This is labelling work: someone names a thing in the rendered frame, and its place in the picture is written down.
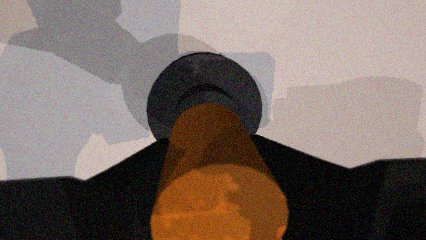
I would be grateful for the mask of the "dark grey round pedestal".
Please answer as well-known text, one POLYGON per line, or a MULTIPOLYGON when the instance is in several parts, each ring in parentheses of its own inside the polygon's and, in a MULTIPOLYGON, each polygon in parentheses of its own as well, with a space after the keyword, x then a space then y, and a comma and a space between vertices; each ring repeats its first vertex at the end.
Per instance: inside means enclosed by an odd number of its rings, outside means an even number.
POLYGON ((254 79, 235 61, 201 52, 172 62, 152 85, 147 118, 155 139, 170 141, 173 126, 182 113, 203 103, 231 109, 247 133, 256 134, 262 117, 262 101, 254 79))

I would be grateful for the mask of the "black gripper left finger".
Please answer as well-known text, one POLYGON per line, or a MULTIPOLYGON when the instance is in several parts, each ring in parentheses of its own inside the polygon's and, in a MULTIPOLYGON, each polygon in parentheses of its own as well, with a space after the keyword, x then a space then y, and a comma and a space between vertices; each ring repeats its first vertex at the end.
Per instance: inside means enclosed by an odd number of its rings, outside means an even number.
POLYGON ((0 240, 153 240, 168 145, 161 138, 86 180, 0 181, 0 240))

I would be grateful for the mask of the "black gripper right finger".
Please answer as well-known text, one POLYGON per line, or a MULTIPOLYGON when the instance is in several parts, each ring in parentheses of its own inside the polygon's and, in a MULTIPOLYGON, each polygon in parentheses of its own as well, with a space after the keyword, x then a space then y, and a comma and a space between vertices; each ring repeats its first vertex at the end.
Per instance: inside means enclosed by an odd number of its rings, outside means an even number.
POLYGON ((426 201, 426 157, 354 168, 249 135, 289 210, 282 240, 385 240, 395 207, 426 201))

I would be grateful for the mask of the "orange knob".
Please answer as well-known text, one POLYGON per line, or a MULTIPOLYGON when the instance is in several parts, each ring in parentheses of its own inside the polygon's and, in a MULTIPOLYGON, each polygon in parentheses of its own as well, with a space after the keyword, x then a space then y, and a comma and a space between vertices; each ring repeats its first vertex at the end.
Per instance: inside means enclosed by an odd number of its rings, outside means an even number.
POLYGON ((239 117, 214 103, 174 124, 153 209, 154 240, 282 240, 289 215, 239 117))

